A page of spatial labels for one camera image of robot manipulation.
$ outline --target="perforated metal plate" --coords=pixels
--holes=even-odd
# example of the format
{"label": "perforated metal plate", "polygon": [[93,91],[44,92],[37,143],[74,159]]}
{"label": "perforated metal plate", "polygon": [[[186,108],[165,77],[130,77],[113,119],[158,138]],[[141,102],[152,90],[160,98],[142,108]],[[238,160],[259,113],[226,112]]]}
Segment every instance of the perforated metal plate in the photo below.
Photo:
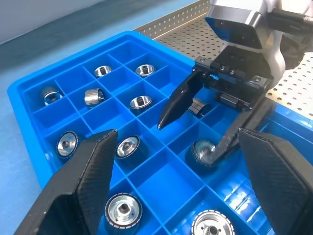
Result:
{"label": "perforated metal plate", "polygon": [[[192,59],[215,59],[224,41],[204,20],[209,7],[208,0],[201,0],[136,31]],[[287,70],[267,97],[313,120],[313,52],[306,53],[297,68]]]}

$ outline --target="light blue table surface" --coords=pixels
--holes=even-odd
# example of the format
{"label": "light blue table surface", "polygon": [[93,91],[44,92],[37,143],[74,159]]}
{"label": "light blue table surface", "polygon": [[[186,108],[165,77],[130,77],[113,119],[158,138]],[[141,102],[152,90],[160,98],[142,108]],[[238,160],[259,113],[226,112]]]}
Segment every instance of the light blue table surface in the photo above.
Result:
{"label": "light blue table surface", "polygon": [[19,78],[194,0],[106,0],[0,46],[0,234],[12,234],[41,189],[7,88]]}

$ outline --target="blue plastic tray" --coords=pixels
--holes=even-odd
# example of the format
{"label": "blue plastic tray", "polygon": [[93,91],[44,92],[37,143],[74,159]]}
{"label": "blue plastic tray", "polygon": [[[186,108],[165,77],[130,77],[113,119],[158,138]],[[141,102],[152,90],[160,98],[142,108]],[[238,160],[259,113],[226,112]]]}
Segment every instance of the blue plastic tray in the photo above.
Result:
{"label": "blue plastic tray", "polygon": [[[139,77],[134,70],[142,64],[154,65],[156,72]],[[96,79],[93,71],[101,65],[111,66],[113,72]],[[73,130],[89,137],[115,128],[119,141],[139,135],[150,150],[136,168],[116,160],[109,195],[129,192],[140,198],[144,211],[138,235],[189,235],[194,217],[207,209],[224,213],[236,234],[272,234],[241,151],[204,177],[185,164],[190,144],[199,138],[217,144],[236,111],[215,102],[213,91],[202,89],[196,97],[213,107],[206,116],[197,119],[187,112],[157,130],[164,104],[193,65],[193,60],[157,42],[125,32],[12,84],[8,94],[41,187],[62,166],[56,141],[63,132]],[[49,85],[59,87],[65,96],[45,107],[40,91]],[[106,101],[88,110],[84,92],[91,88],[101,88]],[[152,97],[153,106],[136,117],[129,102],[139,95]],[[288,139],[313,164],[313,129],[307,118],[279,105],[262,130]],[[98,234],[106,234],[103,218]]]}

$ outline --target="cylindrical metal part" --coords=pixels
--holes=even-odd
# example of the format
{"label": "cylindrical metal part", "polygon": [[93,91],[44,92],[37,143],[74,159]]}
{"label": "cylindrical metal part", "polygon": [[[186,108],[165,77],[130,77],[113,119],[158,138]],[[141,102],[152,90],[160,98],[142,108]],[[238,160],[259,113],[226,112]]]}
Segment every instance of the cylindrical metal part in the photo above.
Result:
{"label": "cylindrical metal part", "polygon": [[57,142],[57,153],[62,161],[67,161],[73,156],[79,144],[85,139],[83,135],[74,131],[66,131]]}
{"label": "cylindrical metal part", "polygon": [[63,95],[56,87],[49,86],[41,91],[41,97],[44,101],[45,106],[48,106],[58,99],[61,99]]}
{"label": "cylindrical metal part", "polygon": [[192,112],[197,118],[201,118],[206,115],[210,110],[211,106],[207,103],[204,103],[199,98],[193,98],[193,103],[190,105],[188,110]]}
{"label": "cylindrical metal part", "polygon": [[148,95],[138,96],[129,103],[131,112],[136,116],[149,109],[151,105],[152,98]]}
{"label": "cylindrical metal part", "polygon": [[229,219],[215,210],[200,212],[192,223],[191,233],[192,235],[235,235]]}
{"label": "cylindrical metal part", "polygon": [[204,158],[215,151],[215,145],[205,139],[192,143],[190,149],[186,152],[185,159],[188,166],[199,175],[204,175],[212,171],[203,163]]}
{"label": "cylindrical metal part", "polygon": [[104,214],[109,235],[133,235],[142,217],[142,205],[129,193],[118,193],[108,200]]}
{"label": "cylindrical metal part", "polygon": [[148,147],[138,136],[129,136],[116,149],[116,157],[129,169],[134,169],[143,163],[149,154]]}
{"label": "cylindrical metal part", "polygon": [[94,71],[94,75],[95,77],[102,77],[110,72],[112,72],[112,68],[110,66],[104,65],[96,68]]}
{"label": "cylindrical metal part", "polygon": [[97,106],[104,100],[104,94],[100,88],[87,90],[85,92],[85,103],[89,109]]}
{"label": "cylindrical metal part", "polygon": [[135,72],[141,77],[146,77],[154,73],[155,70],[152,65],[140,65]]}

